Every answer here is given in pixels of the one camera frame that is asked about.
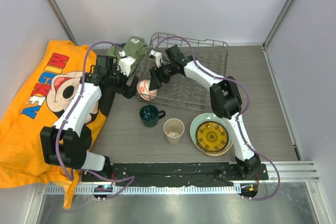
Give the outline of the white red patterned bowl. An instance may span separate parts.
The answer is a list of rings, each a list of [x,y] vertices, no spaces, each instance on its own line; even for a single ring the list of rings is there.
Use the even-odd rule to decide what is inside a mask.
[[[153,101],[156,98],[157,90],[149,90],[151,80],[145,79],[141,80],[137,84],[137,92],[140,95],[140,98],[147,100],[147,101]]]

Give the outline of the dark green mug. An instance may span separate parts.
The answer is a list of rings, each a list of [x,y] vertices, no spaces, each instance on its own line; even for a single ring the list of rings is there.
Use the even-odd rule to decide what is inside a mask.
[[[159,119],[166,115],[164,110],[159,110],[156,106],[148,104],[139,110],[139,117],[145,127],[155,127]]]

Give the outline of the beige paper cup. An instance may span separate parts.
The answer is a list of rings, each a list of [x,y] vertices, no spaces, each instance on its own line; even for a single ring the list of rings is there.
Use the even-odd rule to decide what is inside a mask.
[[[177,144],[185,132],[185,125],[179,119],[168,119],[163,125],[163,131],[169,143]]]

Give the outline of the light green flower plate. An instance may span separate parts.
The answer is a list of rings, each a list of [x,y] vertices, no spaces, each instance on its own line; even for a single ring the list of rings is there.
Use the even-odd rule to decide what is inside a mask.
[[[224,121],[222,119],[218,118],[213,113],[202,113],[202,114],[200,114],[200,115],[198,115],[194,118],[194,120],[191,122],[191,126],[190,126],[190,137],[191,137],[191,140],[192,140],[192,142],[195,146],[196,146],[196,137],[195,137],[196,130],[199,127],[200,124],[202,124],[206,121],[215,121],[215,122],[220,123],[226,129],[226,131],[228,133],[228,136],[229,136],[228,126],[224,123]]]

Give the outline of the yellow patterned small plate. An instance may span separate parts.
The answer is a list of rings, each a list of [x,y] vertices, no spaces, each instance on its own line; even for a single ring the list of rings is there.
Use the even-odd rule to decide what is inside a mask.
[[[228,144],[228,133],[218,122],[206,121],[199,125],[195,133],[196,142],[206,152],[220,152]]]

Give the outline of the cream bird painted plate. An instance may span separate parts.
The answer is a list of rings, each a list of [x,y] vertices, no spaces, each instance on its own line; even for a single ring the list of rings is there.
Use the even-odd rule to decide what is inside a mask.
[[[227,131],[198,130],[196,132],[196,146],[208,156],[222,156],[232,147]]]

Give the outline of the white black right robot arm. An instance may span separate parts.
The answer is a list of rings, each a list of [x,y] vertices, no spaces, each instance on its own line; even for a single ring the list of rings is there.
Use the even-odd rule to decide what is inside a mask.
[[[151,50],[149,57],[155,60],[155,66],[150,69],[150,90],[159,89],[170,78],[181,74],[195,80],[209,91],[213,113],[221,118],[227,126],[235,150],[237,173],[242,179],[250,179],[256,174],[261,164],[260,157],[253,148],[243,123],[242,98],[239,83],[233,77],[223,77],[205,68],[194,55],[185,56],[178,46],[172,46],[166,51],[167,63],[163,62],[162,54]]]

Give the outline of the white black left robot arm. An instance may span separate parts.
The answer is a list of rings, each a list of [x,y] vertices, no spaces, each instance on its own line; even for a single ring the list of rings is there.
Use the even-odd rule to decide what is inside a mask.
[[[89,123],[98,113],[108,115],[116,93],[130,99],[136,94],[139,78],[127,81],[136,59],[98,56],[89,72],[73,71],[55,77],[47,105],[58,120],[40,132],[44,161],[63,169],[92,170],[105,182],[112,174],[107,156],[89,151],[93,131]]]

